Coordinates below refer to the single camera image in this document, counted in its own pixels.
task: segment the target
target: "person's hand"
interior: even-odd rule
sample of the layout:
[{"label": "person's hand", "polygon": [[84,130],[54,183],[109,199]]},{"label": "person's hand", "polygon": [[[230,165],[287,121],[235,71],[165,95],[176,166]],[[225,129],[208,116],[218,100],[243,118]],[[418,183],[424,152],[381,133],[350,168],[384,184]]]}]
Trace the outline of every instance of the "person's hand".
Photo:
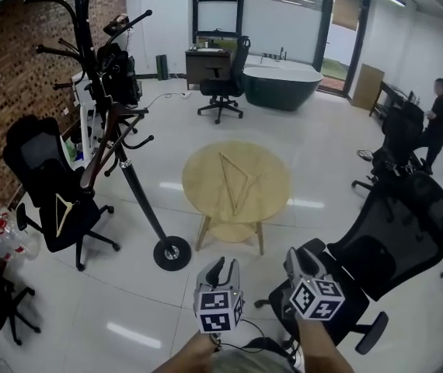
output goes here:
[{"label": "person's hand", "polygon": [[428,110],[424,115],[428,120],[433,120],[436,117],[436,114],[432,112],[432,110]]},{"label": "person's hand", "polygon": [[211,341],[209,334],[197,332],[176,357],[182,361],[189,361],[191,364],[194,362],[198,369],[196,371],[207,371],[211,355],[215,352],[216,347],[217,345]]}]

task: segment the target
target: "tile floor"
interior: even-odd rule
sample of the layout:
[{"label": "tile floor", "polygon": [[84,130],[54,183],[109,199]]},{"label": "tile floor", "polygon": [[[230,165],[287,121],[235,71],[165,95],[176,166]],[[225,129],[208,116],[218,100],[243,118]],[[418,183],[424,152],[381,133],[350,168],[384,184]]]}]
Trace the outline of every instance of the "tile floor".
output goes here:
[{"label": "tile floor", "polygon": [[[143,86],[142,105],[159,94],[186,88],[184,80],[150,80]],[[233,245],[208,237],[184,270],[162,271],[152,259],[157,238],[123,174],[116,170],[109,178],[101,176],[96,202],[112,204],[116,210],[95,230],[116,239],[122,250],[115,253],[86,239],[86,270],[79,273],[74,248],[50,254],[42,245],[36,260],[8,268],[9,276],[36,289],[22,310],[42,329],[36,335],[19,325],[21,347],[12,342],[9,325],[0,332],[0,356],[15,373],[149,373],[197,330],[192,311],[196,276],[220,256],[239,261],[245,317],[275,340],[284,338],[271,309],[257,311],[253,302],[267,297],[285,279],[282,262],[289,247],[314,237],[336,242],[350,228],[365,198],[350,184],[369,171],[356,151],[377,148],[382,134],[366,111],[323,93],[316,93],[295,113],[250,106],[241,98],[244,118],[228,114],[218,126],[215,112],[196,114],[206,102],[199,92],[188,99],[158,99],[138,134],[128,141],[137,143],[150,134],[155,140],[129,156],[165,231],[191,245],[201,216],[180,185],[188,157],[208,143],[228,139],[255,142],[280,156],[291,169],[292,199],[263,226],[265,255],[259,256],[256,239]],[[36,217],[27,197],[25,202],[29,215]],[[372,322],[380,311],[389,315],[376,347],[366,356],[357,354],[359,336],[354,334],[339,346],[357,373],[428,373],[443,363],[442,270],[443,262],[371,303],[361,322]],[[254,328],[242,324],[229,340],[244,345],[256,335]]]}]

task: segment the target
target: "black pants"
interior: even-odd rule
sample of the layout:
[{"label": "black pants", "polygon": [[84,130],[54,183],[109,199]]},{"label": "black pants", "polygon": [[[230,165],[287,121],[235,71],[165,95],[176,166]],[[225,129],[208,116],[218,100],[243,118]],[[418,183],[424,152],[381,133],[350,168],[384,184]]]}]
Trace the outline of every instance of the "black pants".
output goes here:
[{"label": "black pants", "polygon": [[413,150],[418,148],[428,148],[425,162],[427,166],[432,167],[439,152],[442,150],[442,146],[443,138],[435,138],[425,130],[415,142],[415,148]]}]

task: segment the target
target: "door frame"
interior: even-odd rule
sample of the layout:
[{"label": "door frame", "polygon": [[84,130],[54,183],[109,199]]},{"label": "door frame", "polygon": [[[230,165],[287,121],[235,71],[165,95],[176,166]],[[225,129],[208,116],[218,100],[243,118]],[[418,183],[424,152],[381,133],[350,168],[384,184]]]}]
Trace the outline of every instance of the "door frame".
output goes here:
[{"label": "door frame", "polygon": [[[329,92],[338,96],[347,97],[351,90],[354,75],[358,69],[358,62],[360,61],[361,49],[365,39],[365,32],[367,29],[368,12],[370,10],[371,0],[362,0],[360,7],[360,15],[358,17],[358,31],[356,41],[354,42],[353,55],[351,57],[351,64],[347,71],[347,77],[344,81],[344,88],[342,90],[331,89],[324,85],[319,85],[318,90]],[[322,70],[322,64],[327,44],[327,37],[329,36],[330,18],[332,18],[333,0],[323,0],[322,5],[322,19],[320,21],[318,40],[316,41],[315,57],[313,59],[313,67],[316,71]]]}]

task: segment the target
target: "chair cushion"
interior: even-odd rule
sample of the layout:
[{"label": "chair cushion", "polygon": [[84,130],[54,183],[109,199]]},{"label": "chair cushion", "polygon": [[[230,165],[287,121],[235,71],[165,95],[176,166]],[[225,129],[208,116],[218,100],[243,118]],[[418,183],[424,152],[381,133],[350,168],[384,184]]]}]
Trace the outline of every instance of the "chair cushion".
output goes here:
[{"label": "chair cushion", "polygon": [[199,90],[203,96],[241,96],[242,92],[232,80],[202,80]]},{"label": "chair cushion", "polygon": [[[344,337],[354,328],[358,320],[367,310],[370,301],[353,278],[341,268],[330,254],[322,252],[318,255],[318,258],[325,266],[327,272],[340,284],[340,288],[346,298],[332,320],[323,323],[333,343],[337,345],[344,340]],[[271,292],[268,299],[271,308],[274,310],[282,326],[298,341],[299,328],[297,322],[294,319],[282,318],[282,291],[290,287],[291,282],[285,281]]]},{"label": "chair cushion", "polygon": [[100,218],[99,208],[92,198],[82,198],[73,206],[63,225],[61,234],[56,238],[56,204],[46,204],[39,210],[40,223],[44,230],[44,238],[50,252],[58,252],[75,244],[92,229]]}]

